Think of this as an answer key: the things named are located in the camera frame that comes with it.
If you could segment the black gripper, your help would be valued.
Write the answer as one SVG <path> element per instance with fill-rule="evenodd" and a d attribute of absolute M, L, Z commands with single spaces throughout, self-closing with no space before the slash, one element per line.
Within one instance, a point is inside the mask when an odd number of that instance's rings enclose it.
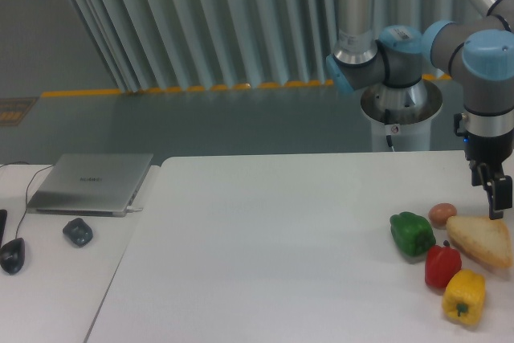
<path fill-rule="evenodd" d="M 471 112 L 454 115 L 454 134 L 465 143 L 465 157 L 470 162 L 471 185 L 487 193 L 489 218 L 499 220 L 512 208 L 512 177 L 505 175 L 503 162 L 508 158 L 508 113 L 481 116 Z"/>

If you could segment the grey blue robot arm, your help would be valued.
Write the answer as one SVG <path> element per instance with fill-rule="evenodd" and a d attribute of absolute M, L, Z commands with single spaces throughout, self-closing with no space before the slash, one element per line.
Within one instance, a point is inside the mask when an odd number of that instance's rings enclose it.
<path fill-rule="evenodd" d="M 422 62 L 463 89 L 453 130 L 465 144 L 471 183 L 482 187 L 492 219 L 513 204 L 513 180 L 503 170 L 513 150 L 513 0 L 471 0 L 481 18 L 438 21 L 424 32 L 386 27 L 373 35 L 374 0 L 338 0 L 338 38 L 326 66 L 342 92 L 365 89 L 363 113 L 387 129 L 432 119 L 439 90 L 422 81 Z"/>

